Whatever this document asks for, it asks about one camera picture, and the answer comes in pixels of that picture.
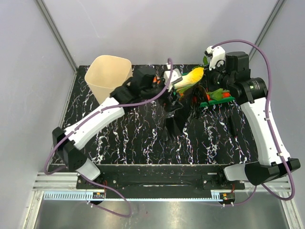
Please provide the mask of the black trash bag roll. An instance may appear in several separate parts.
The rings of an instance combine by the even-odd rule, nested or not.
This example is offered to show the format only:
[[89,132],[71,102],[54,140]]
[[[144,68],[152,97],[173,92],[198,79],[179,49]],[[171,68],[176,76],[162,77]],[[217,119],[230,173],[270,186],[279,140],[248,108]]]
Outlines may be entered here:
[[206,101],[206,89],[201,83],[196,83],[182,95],[175,94],[167,99],[164,104],[167,115],[163,123],[162,140],[166,142],[181,135],[185,125],[193,117],[199,117],[196,113],[201,103]]

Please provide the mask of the beige plastic trash bin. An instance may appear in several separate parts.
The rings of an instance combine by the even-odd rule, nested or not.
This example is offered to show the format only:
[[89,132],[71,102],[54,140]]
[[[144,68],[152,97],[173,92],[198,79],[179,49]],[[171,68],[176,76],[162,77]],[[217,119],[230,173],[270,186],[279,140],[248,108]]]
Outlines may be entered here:
[[130,60],[101,55],[97,57],[85,74],[85,81],[92,91],[98,104],[102,104],[110,93],[132,77],[132,63]]

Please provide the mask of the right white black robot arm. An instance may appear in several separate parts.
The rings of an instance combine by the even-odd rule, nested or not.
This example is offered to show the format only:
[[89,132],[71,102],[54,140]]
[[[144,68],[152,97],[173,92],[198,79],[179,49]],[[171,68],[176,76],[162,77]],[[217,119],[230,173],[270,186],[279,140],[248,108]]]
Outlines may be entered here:
[[224,168],[217,184],[229,188],[234,181],[249,181],[257,186],[287,175],[301,167],[291,158],[278,133],[271,109],[265,108],[267,87],[263,79],[251,77],[249,56],[245,52],[226,53],[223,48],[208,49],[208,70],[204,72],[210,85],[229,90],[244,113],[257,147],[258,160]]

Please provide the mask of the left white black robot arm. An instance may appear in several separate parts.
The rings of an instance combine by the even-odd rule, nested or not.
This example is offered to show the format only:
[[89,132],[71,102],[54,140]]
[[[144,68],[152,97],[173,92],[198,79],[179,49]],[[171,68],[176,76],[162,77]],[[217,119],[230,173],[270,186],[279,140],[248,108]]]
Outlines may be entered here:
[[82,152],[81,149],[88,141],[100,130],[111,122],[125,115],[126,108],[145,105],[162,97],[166,91],[171,90],[171,79],[173,77],[173,69],[166,71],[160,80],[164,81],[164,87],[158,86],[159,92],[154,97],[148,96],[148,100],[144,100],[140,93],[133,93],[127,86],[128,83],[135,81],[134,77],[129,78],[120,87],[117,87],[110,97],[96,108],[93,112],[75,123],[69,128],[62,130],[57,127],[53,130],[53,149],[49,157],[57,153],[63,160],[65,167],[69,171],[76,171],[85,179],[92,188],[99,188],[103,184],[103,176],[98,167]]

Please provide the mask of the green leafy vegetable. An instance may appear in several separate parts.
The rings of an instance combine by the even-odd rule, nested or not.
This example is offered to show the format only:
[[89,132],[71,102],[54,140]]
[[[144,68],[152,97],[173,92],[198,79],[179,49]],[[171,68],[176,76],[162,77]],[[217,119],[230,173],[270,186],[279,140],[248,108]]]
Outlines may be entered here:
[[220,101],[220,100],[224,99],[222,93],[229,92],[229,90],[219,88],[219,89],[214,90],[214,91],[209,91],[209,89],[208,89],[209,88],[209,82],[208,82],[208,76],[207,76],[208,70],[207,69],[208,68],[205,68],[205,70],[204,70],[204,77],[206,79],[206,87],[205,87],[206,101],[207,102],[209,102],[211,100]]

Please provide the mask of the small orange carrot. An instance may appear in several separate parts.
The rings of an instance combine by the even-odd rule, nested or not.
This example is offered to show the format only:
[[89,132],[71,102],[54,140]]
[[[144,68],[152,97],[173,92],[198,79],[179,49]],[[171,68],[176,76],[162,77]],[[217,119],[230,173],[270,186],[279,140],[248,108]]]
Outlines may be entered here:
[[223,98],[227,98],[227,97],[231,96],[229,92],[222,93],[222,95],[223,95]]

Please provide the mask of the green plastic basket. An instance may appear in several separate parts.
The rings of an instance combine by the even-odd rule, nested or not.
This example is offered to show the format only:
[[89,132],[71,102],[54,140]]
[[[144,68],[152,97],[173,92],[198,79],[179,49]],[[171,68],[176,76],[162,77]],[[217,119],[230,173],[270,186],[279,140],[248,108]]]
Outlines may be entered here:
[[234,100],[234,97],[231,96],[224,98],[220,101],[211,100],[207,102],[205,97],[205,88],[200,86],[190,87],[182,90],[173,89],[172,93],[174,96],[178,98],[179,102],[183,106],[197,107],[197,108],[213,106],[216,104],[223,104]]

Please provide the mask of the yellow white napa cabbage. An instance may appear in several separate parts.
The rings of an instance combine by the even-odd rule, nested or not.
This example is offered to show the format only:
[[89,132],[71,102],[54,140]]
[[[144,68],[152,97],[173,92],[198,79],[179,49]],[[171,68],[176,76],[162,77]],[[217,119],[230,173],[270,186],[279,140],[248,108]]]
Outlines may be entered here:
[[193,87],[196,83],[198,83],[202,79],[203,74],[204,74],[204,68],[196,67],[186,75],[183,75],[182,80],[174,84],[173,86],[176,90],[182,90]]

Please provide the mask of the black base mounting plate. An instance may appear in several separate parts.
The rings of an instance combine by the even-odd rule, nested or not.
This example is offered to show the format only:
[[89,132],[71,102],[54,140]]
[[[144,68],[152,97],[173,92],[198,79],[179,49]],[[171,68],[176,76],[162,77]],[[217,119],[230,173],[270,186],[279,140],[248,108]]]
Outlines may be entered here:
[[227,181],[224,165],[100,165],[95,182],[118,190],[128,199],[211,198],[213,190],[244,190]]

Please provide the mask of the aluminium frame rail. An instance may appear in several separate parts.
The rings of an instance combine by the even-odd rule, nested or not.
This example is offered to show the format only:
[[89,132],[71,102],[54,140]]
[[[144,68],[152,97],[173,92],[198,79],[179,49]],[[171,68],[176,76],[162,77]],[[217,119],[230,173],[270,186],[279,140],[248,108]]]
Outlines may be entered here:
[[239,181],[234,188],[210,183],[204,167],[106,167],[94,189],[76,173],[39,173],[28,229],[300,229],[295,202],[272,197],[265,187]]

